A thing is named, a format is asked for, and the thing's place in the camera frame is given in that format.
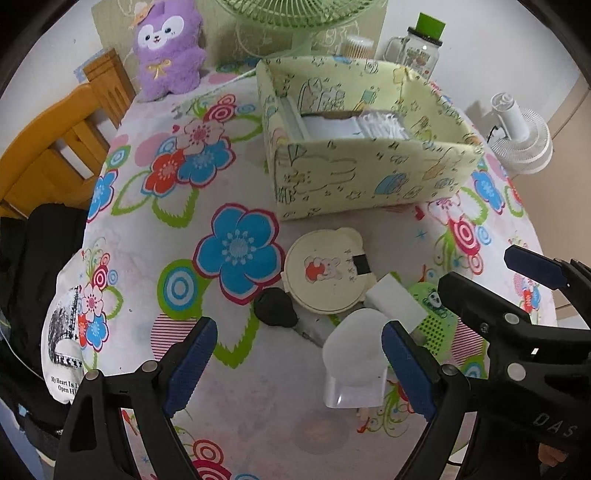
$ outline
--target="screw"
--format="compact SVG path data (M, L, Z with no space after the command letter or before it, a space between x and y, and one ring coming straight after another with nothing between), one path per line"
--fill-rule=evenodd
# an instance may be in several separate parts
M88 370L88 372L86 373L86 375L84 377L87 380L96 380L97 378L99 378L99 371L96 369Z
M515 313L505 313L505 321L511 325L517 325L519 317Z
M441 366L441 371L449 377L453 377L458 373L458 369L450 364L444 364Z
M155 371L157 368L158 362L156 360L148 360L147 362L144 362L144 364L142 365L142 370L147 374Z
M512 363L507 367L509 378L521 382L525 378L525 368L521 364Z

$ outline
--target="green lid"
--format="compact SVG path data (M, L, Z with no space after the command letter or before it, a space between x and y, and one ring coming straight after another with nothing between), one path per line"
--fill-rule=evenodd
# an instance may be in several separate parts
M444 28L445 23L442 21L421 13L418 16L417 28L415 30L423 35L428 35L435 40L439 40Z

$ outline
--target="eraser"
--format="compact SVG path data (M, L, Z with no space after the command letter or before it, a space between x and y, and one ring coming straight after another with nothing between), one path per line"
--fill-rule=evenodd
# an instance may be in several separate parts
M366 292L364 304L398 320L408 333L427 317L421 304L390 274Z

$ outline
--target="hand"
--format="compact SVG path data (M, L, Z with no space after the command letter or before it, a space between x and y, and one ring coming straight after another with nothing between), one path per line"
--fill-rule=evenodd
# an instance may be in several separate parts
M568 453L561 452L560 450L544 445L543 443L540 443L540 448L538 449L538 458L540 459L540 462L548 466L556 466L559 463L564 462L568 455Z

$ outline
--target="white desk fan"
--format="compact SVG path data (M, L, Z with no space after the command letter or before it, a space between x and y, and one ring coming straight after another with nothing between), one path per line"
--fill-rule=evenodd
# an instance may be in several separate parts
M510 176L538 173L553 153L544 119L532 110L520 109L509 93L498 93L491 104L507 134L491 145L501 164Z

